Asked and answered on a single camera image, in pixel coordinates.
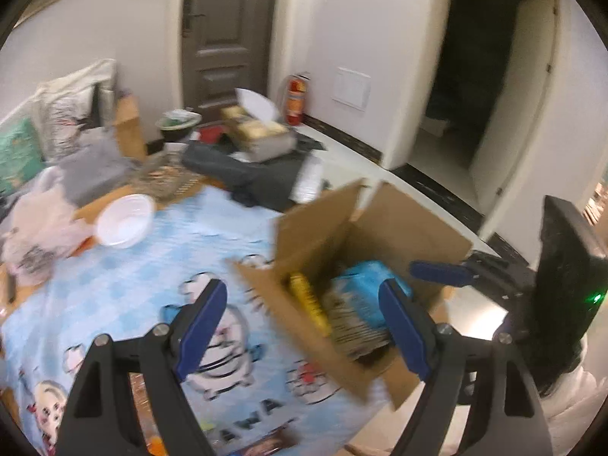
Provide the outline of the brown cardboard box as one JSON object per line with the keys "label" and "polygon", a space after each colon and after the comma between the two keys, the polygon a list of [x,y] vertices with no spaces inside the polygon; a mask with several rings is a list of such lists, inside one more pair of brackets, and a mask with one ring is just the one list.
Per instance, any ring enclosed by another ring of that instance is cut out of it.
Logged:
{"label": "brown cardboard box", "polygon": [[363,183],[285,212],[275,224],[274,260],[262,269],[235,264],[235,270],[263,299],[279,329],[339,387],[360,401],[380,381],[393,407],[399,408],[420,381],[407,369],[397,348],[388,345],[365,360],[347,356],[337,340],[324,336],[290,291],[291,276],[306,277],[317,296],[364,264],[378,263],[404,282],[413,299],[437,321],[446,317],[443,287],[411,277],[414,260],[458,264],[472,249],[455,228],[392,184],[380,183],[359,209]]}

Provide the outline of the teal patterned pillow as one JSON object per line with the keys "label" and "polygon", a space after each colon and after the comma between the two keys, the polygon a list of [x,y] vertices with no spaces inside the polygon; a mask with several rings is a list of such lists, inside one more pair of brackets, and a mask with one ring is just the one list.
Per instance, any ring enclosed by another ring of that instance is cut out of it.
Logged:
{"label": "teal patterned pillow", "polygon": [[3,126],[0,148],[1,193],[9,196],[44,169],[37,131],[30,119]]}

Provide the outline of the white printed pillow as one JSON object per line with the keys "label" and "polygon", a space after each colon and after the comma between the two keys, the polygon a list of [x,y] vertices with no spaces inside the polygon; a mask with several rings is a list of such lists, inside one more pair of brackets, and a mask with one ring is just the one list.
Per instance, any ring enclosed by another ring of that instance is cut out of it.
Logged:
{"label": "white printed pillow", "polygon": [[68,92],[49,103],[43,126],[48,161],[75,154],[84,146],[84,133],[101,126],[98,87]]}

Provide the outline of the small cardboard box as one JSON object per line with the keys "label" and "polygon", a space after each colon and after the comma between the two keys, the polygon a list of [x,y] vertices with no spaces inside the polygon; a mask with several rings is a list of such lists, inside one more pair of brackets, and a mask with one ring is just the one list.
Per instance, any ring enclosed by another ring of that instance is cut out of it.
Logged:
{"label": "small cardboard box", "polygon": [[126,158],[144,161],[147,147],[140,126],[138,102],[135,96],[123,96],[116,103],[114,133],[120,152]]}

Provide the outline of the blue snack packet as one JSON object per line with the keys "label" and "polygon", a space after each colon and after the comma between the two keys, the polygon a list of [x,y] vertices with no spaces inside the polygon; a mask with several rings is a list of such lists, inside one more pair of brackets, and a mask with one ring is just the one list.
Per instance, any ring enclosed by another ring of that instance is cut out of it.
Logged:
{"label": "blue snack packet", "polygon": [[332,280],[332,290],[369,327],[381,329],[385,328],[385,317],[379,308],[378,292],[381,284],[391,279],[411,298],[409,285],[379,260],[366,260],[346,269]]}

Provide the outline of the white electrical panel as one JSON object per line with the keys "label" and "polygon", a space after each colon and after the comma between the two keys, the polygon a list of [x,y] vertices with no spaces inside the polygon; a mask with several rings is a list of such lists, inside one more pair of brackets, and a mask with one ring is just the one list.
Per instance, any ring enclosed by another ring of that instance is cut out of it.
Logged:
{"label": "white electrical panel", "polygon": [[332,88],[332,99],[350,108],[364,111],[371,91],[371,77],[367,74],[338,67]]}

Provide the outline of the dark brown door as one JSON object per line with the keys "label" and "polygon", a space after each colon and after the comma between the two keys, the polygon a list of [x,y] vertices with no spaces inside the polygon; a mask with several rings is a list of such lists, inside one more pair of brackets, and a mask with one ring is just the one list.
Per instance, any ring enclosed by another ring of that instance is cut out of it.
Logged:
{"label": "dark brown door", "polygon": [[182,0],[184,106],[204,122],[237,103],[238,87],[265,93],[275,0]]}

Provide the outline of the blue cartoon tablecloth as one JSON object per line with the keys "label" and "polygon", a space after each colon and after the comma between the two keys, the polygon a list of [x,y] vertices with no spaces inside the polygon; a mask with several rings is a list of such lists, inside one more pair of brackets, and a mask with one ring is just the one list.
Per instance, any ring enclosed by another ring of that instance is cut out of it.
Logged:
{"label": "blue cartoon tablecloth", "polygon": [[213,449],[229,455],[287,426],[297,440],[291,453],[331,455],[359,432],[386,405],[383,385],[375,382],[366,402],[338,387],[280,331],[235,271],[235,264],[272,263],[276,218],[206,188],[157,213],[140,243],[99,245],[60,261],[1,327],[7,384],[32,446],[52,454],[94,338],[142,336],[170,321],[211,278],[227,285],[226,313],[182,388]]}

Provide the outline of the red fire extinguisher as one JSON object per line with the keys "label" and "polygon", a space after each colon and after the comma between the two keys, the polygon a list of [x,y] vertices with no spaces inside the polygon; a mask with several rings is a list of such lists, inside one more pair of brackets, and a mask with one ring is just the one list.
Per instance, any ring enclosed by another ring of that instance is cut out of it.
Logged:
{"label": "red fire extinguisher", "polygon": [[287,95],[284,102],[285,121],[290,126],[298,126],[304,116],[309,77],[304,73],[288,78]]}

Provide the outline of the white plastic bag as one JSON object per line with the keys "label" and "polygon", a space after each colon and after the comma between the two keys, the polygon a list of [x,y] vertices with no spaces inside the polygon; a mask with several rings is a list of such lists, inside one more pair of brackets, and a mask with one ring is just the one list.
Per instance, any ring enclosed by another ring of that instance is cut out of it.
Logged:
{"label": "white plastic bag", "polygon": [[55,263],[69,257],[93,235],[93,226],[75,216],[65,195],[64,171],[44,169],[9,214],[1,260],[21,286],[38,286]]}

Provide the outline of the yellow snack tube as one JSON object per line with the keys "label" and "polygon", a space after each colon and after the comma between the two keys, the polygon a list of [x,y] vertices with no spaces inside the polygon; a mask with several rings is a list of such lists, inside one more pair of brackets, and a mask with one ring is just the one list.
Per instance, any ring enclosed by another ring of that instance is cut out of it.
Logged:
{"label": "yellow snack tube", "polygon": [[329,338],[332,333],[331,324],[306,276],[302,273],[291,274],[290,289],[315,328],[324,338]]}

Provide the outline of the white plastic bowl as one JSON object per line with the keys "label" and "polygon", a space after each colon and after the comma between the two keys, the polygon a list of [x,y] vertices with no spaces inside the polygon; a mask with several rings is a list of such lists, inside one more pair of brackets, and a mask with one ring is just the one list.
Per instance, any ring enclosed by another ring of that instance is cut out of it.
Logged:
{"label": "white plastic bowl", "polygon": [[95,237],[105,247],[126,249],[141,242],[152,229],[155,201],[141,193],[122,196],[98,216]]}

